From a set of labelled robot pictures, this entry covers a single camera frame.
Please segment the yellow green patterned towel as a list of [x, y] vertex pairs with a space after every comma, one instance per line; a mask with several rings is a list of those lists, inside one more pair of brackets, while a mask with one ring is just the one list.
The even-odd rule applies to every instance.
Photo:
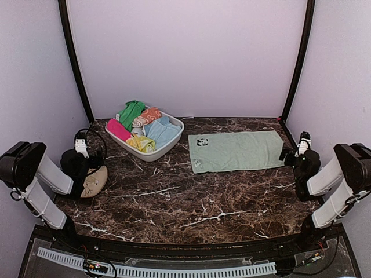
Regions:
[[132, 134], [125, 142], [143, 153], [151, 153], [156, 149], [155, 141], [144, 135]]

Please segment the pink microfibre towel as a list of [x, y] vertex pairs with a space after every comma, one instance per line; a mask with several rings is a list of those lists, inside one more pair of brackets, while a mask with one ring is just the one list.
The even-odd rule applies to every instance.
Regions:
[[121, 141], [127, 141], [132, 137], [132, 134], [116, 119], [109, 120], [106, 128], [110, 134], [113, 134]]

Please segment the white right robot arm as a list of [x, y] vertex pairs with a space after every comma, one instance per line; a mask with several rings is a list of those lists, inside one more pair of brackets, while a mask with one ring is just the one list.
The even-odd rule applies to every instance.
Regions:
[[318, 242], [317, 231], [343, 218], [353, 205], [370, 195], [370, 149], [363, 144], [337, 144], [335, 157], [321, 167], [319, 154], [308, 140], [296, 150], [283, 148], [279, 160], [293, 168], [296, 195], [302, 202], [331, 194], [305, 218], [296, 247], [308, 251]]

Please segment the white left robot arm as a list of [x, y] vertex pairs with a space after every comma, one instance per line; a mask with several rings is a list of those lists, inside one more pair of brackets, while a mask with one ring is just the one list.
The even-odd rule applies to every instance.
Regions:
[[35, 216], [54, 230], [73, 229], [74, 224], [54, 204], [41, 183], [56, 194], [78, 199], [89, 171], [88, 160], [73, 149], [63, 153], [61, 166], [48, 157], [42, 142], [20, 141], [1, 155], [1, 181], [18, 194], [17, 200], [23, 199]]

